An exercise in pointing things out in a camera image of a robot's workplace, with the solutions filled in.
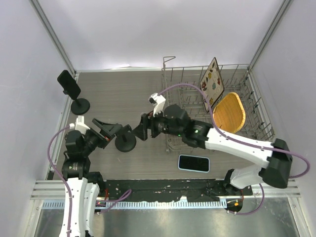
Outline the black phone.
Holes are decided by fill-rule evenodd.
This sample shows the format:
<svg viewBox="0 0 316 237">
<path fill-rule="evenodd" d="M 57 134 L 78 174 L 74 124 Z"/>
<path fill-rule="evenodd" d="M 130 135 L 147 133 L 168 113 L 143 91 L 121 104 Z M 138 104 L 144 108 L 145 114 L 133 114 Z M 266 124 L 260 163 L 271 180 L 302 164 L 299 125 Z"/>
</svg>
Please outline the black phone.
<svg viewBox="0 0 316 237">
<path fill-rule="evenodd" d="M 78 98 L 81 93 L 81 89 L 67 70 L 63 70 L 61 72 L 57 78 L 57 81 L 63 87 L 64 94 L 70 96 L 72 100 L 76 100 Z"/>
</svg>

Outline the black phone stand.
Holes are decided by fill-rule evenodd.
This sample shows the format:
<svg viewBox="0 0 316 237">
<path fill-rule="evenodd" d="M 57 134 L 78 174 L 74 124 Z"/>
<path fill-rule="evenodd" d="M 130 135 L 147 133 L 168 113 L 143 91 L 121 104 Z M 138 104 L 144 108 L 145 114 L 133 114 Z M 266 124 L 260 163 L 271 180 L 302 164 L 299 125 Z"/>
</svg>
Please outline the black phone stand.
<svg viewBox="0 0 316 237">
<path fill-rule="evenodd" d="M 120 152 L 127 153 L 132 151 L 135 148 L 136 143 L 136 137 L 132 133 L 132 129 L 129 124 L 122 127 L 116 133 L 115 146 Z"/>
<path fill-rule="evenodd" d="M 90 103 L 87 99 L 78 98 L 81 93 L 80 89 L 76 89 L 71 92 L 63 90 L 63 93 L 65 95 L 68 95 L 72 99 L 73 102 L 71 104 L 71 112 L 74 115 L 83 115 L 88 112 L 88 110 L 90 109 Z"/>
</svg>

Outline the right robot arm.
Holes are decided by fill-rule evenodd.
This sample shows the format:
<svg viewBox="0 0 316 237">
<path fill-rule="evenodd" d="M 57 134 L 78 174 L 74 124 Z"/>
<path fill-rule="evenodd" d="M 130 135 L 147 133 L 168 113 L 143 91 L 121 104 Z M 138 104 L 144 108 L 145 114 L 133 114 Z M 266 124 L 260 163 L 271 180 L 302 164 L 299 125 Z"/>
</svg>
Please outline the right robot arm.
<svg viewBox="0 0 316 237">
<path fill-rule="evenodd" d="M 190 118 L 178 105 L 168 106 L 158 114 L 142 114 L 132 132 L 143 141 L 161 133 L 178 136 L 189 147 L 221 151 L 252 162 L 249 167 L 228 170 L 223 189 L 229 195 L 262 183 L 287 188 L 293 158 L 284 140 L 271 143 L 217 130 L 210 123 Z"/>
</svg>

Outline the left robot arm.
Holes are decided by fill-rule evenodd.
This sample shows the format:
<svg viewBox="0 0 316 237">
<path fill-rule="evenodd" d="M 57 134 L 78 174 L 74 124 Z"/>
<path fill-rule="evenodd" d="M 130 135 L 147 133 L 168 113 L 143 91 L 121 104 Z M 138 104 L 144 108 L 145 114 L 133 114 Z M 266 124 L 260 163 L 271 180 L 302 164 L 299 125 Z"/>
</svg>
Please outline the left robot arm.
<svg viewBox="0 0 316 237">
<path fill-rule="evenodd" d="M 93 236 L 96 199 L 104 193 L 105 183 L 100 172 L 89 170 L 89 155 L 96 148 L 105 148 L 122 129 L 118 123 L 109 124 L 97 119 L 92 122 L 99 132 L 87 126 L 83 116 L 78 116 L 65 135 L 66 159 L 62 166 L 65 207 L 61 237 Z"/>
</svg>

